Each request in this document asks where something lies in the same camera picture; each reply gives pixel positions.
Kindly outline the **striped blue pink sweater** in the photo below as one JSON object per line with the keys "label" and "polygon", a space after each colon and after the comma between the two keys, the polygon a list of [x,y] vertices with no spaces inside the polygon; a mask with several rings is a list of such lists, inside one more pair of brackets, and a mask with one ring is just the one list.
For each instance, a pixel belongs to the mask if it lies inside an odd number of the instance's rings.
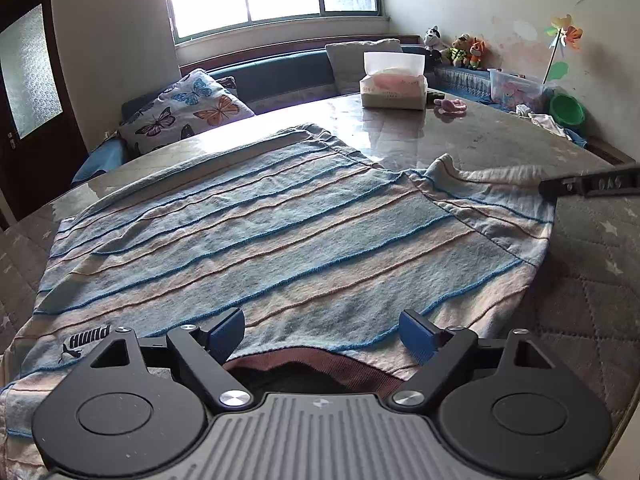
{"label": "striped blue pink sweater", "polygon": [[38,477],[38,405],[118,326],[162,336],[231,309],[235,359],[309,348],[408,378],[399,317],[498,332],[544,261],[536,166],[390,170],[315,125],[152,174],[63,220],[1,359],[1,474]]}

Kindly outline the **green plastic basin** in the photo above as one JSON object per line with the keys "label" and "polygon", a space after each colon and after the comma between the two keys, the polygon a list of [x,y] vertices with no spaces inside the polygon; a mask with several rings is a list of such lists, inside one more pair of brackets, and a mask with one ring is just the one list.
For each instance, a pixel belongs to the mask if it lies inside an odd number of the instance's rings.
{"label": "green plastic basin", "polygon": [[555,93],[549,101],[549,113],[566,128],[579,129],[584,123],[585,111],[575,98],[564,93]]}

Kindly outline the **grey quilted star table cover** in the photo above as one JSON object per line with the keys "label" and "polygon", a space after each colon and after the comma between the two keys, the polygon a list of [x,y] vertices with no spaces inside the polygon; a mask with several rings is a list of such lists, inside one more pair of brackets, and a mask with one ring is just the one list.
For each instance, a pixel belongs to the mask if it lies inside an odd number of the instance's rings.
{"label": "grey quilted star table cover", "polygon": [[[61,219],[96,201],[89,185],[1,234],[1,345],[26,323]],[[563,198],[548,255],[507,328],[532,330],[619,419],[639,382],[638,198]]]}

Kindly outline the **clear plastic storage box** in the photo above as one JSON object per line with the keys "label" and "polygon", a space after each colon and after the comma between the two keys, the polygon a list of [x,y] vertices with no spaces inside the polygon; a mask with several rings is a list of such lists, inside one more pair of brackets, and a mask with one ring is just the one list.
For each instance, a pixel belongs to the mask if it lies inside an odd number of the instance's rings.
{"label": "clear plastic storage box", "polygon": [[492,102],[508,110],[524,104],[539,112],[544,106],[544,86],[538,80],[512,75],[498,68],[490,68],[488,73]]}

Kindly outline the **colourful pinwheel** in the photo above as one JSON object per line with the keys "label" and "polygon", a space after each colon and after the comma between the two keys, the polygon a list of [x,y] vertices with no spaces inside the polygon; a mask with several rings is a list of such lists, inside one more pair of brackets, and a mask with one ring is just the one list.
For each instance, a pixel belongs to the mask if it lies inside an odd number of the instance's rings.
{"label": "colourful pinwheel", "polygon": [[574,24],[570,14],[565,14],[552,18],[550,26],[544,30],[544,33],[551,38],[550,58],[542,78],[542,83],[548,84],[551,81],[561,80],[568,74],[570,66],[564,60],[565,51],[578,51],[584,32]]}

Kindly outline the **pink small toy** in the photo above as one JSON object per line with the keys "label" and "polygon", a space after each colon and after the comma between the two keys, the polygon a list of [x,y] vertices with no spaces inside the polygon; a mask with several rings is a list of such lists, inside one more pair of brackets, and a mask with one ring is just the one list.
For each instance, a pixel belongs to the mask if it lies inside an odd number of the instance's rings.
{"label": "pink small toy", "polygon": [[466,104],[462,99],[434,99],[434,109],[438,114],[460,116],[466,113]]}

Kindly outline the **orange plush toy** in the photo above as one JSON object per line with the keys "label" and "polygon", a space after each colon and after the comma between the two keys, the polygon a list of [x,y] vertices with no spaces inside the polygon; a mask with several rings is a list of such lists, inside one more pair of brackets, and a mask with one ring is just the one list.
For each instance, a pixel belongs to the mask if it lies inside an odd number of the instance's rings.
{"label": "orange plush toy", "polygon": [[469,63],[470,70],[480,70],[482,68],[482,59],[486,52],[486,44],[483,39],[475,38],[469,48]]}

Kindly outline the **yellow green plush toy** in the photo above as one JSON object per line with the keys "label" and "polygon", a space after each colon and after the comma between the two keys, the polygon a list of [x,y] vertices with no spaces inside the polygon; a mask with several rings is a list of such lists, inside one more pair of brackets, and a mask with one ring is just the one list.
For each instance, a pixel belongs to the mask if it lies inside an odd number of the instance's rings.
{"label": "yellow green plush toy", "polygon": [[469,34],[463,34],[454,40],[449,50],[449,59],[452,66],[466,67],[469,65],[470,50],[473,42],[474,38]]}

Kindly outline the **blue towel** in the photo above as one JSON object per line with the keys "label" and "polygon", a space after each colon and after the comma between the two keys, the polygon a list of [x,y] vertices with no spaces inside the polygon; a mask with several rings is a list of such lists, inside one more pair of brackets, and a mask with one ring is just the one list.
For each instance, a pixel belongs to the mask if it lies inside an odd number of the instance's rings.
{"label": "blue towel", "polygon": [[106,140],[82,164],[73,177],[72,185],[80,185],[101,174],[107,174],[129,161],[130,151],[124,140],[119,138]]}

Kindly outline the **black white plush toy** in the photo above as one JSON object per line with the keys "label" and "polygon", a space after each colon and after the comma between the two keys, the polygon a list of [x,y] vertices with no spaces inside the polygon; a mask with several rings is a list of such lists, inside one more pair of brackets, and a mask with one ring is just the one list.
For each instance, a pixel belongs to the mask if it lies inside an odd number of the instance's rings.
{"label": "black white plush toy", "polygon": [[448,47],[442,41],[442,34],[437,25],[427,29],[423,37],[423,44],[434,63],[442,62],[442,55]]}

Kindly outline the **butterfly print pillow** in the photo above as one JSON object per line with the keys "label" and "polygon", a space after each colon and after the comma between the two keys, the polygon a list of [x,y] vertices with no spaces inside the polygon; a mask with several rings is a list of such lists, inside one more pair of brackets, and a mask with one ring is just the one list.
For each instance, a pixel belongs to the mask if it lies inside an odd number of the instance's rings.
{"label": "butterfly print pillow", "polygon": [[238,122],[254,112],[230,90],[197,68],[143,105],[118,128],[135,155]]}

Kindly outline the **tissue box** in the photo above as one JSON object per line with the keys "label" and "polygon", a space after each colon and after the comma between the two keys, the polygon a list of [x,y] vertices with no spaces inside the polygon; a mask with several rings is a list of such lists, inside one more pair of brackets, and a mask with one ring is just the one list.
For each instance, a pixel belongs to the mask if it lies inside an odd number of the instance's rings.
{"label": "tissue box", "polygon": [[399,52],[364,52],[366,71],[360,81],[365,108],[424,110],[428,89],[425,56]]}

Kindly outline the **dark wooden door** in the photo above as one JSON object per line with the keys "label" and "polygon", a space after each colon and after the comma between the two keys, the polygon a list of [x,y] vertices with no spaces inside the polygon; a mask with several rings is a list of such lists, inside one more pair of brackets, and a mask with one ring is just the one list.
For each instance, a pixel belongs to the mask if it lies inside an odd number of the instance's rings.
{"label": "dark wooden door", "polygon": [[88,151],[66,89],[51,0],[1,0],[1,193],[21,220],[70,189]]}

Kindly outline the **blue bench sofa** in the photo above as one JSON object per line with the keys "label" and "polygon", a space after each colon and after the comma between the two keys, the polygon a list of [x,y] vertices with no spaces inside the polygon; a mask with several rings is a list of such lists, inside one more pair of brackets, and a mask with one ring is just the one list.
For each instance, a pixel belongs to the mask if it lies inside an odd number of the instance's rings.
{"label": "blue bench sofa", "polygon": [[[416,44],[406,44],[401,49],[401,53],[426,55],[424,47]],[[326,48],[267,56],[207,73],[257,115],[341,96],[335,87]],[[122,104],[122,119],[131,117],[165,89]]]}

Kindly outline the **grey beige cushion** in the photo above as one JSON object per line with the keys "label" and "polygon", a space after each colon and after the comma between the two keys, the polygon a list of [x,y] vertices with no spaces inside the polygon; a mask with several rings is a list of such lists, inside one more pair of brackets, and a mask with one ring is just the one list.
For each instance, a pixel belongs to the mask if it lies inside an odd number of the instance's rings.
{"label": "grey beige cushion", "polygon": [[363,59],[366,52],[401,53],[402,49],[400,41],[396,38],[336,42],[326,45],[326,55],[331,64],[335,87],[339,94],[360,91],[360,80],[366,76]]}

